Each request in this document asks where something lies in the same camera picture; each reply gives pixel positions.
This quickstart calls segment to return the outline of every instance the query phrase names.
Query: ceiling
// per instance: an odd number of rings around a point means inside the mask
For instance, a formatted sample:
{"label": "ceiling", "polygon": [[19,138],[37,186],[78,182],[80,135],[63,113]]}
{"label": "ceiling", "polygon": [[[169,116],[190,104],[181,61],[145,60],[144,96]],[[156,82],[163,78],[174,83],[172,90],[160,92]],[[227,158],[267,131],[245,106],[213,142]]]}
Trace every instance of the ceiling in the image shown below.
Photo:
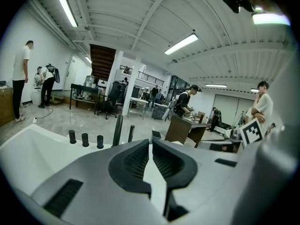
{"label": "ceiling", "polygon": [[[71,26],[59,0],[29,0],[28,7],[65,44],[84,54],[95,44],[129,57],[141,55],[144,64],[203,88],[217,83],[249,93],[261,80],[275,80],[296,47],[289,26],[255,26],[249,12],[241,8],[235,14],[222,0],[68,1],[78,28]],[[164,54],[193,32],[197,41]]]}

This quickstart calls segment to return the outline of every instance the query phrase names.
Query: ceiling light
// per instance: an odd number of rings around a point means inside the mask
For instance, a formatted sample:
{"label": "ceiling light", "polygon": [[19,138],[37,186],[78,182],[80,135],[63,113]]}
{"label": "ceiling light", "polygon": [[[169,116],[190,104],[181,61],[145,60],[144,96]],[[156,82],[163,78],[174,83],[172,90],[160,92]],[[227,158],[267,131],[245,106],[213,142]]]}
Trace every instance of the ceiling light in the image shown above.
{"label": "ceiling light", "polygon": [[85,57],[85,59],[86,59],[87,61],[89,61],[89,63],[92,63],[92,61],[89,59],[89,57]]}
{"label": "ceiling light", "polygon": [[215,87],[215,88],[227,88],[226,85],[219,85],[219,84],[206,84],[206,87]]}
{"label": "ceiling light", "polygon": [[169,48],[167,51],[165,51],[165,54],[170,55],[171,53],[177,51],[178,49],[181,49],[182,47],[198,40],[198,36],[196,34],[191,34],[182,41],[175,44],[173,47]]}
{"label": "ceiling light", "polygon": [[255,7],[254,11],[256,11],[256,12],[263,12],[263,9],[261,7]]}
{"label": "ceiling light", "polygon": [[73,27],[77,28],[78,27],[78,23],[76,22],[74,15],[72,13],[72,10],[70,8],[69,2],[68,0],[60,0],[60,3],[62,5],[62,8],[64,9],[70,23],[72,24]]}
{"label": "ceiling light", "polygon": [[274,13],[258,13],[258,14],[252,14],[252,18],[254,21],[254,24],[285,24],[285,25],[291,25],[290,21],[287,19],[284,15],[277,15]]}

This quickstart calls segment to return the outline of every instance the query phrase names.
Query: white column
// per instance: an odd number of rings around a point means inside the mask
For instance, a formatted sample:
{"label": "white column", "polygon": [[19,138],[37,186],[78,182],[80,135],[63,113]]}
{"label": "white column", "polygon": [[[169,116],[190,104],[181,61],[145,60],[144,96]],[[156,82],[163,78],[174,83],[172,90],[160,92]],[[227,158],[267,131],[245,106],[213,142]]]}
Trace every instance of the white column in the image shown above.
{"label": "white column", "polygon": [[132,95],[133,87],[135,85],[137,72],[141,67],[142,67],[141,56],[137,56],[136,59],[135,59],[135,64],[134,64],[134,67],[132,69],[131,76],[130,76],[130,79],[129,79],[129,83],[128,83],[128,86],[127,86],[127,92],[126,92],[125,101],[124,101],[124,105],[123,105],[123,113],[122,113],[123,116],[127,116],[127,114],[128,114],[130,98],[131,98],[131,95]]}
{"label": "white column", "polygon": [[113,87],[114,78],[116,76],[117,70],[120,68],[123,53],[124,53],[123,51],[117,51],[116,55],[114,57],[114,61],[113,61],[113,64],[112,64],[112,69],[111,69],[111,72],[109,74],[107,85],[106,85],[106,90],[105,90],[105,95],[106,96],[108,96],[108,94],[110,93],[110,91]]}

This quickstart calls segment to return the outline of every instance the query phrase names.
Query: black office chair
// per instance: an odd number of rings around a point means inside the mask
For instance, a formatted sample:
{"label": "black office chair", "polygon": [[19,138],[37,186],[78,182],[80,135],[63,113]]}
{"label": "black office chair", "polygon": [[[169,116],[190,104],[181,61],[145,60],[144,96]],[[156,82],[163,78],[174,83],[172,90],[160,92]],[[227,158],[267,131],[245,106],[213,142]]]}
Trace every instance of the black office chair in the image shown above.
{"label": "black office chair", "polygon": [[102,112],[98,112],[97,115],[100,113],[105,113],[105,119],[107,120],[107,115],[114,115],[117,118],[117,114],[115,113],[115,109],[117,108],[116,104],[118,98],[121,94],[122,90],[114,91],[110,96],[108,96],[107,101],[104,102],[104,109]]}

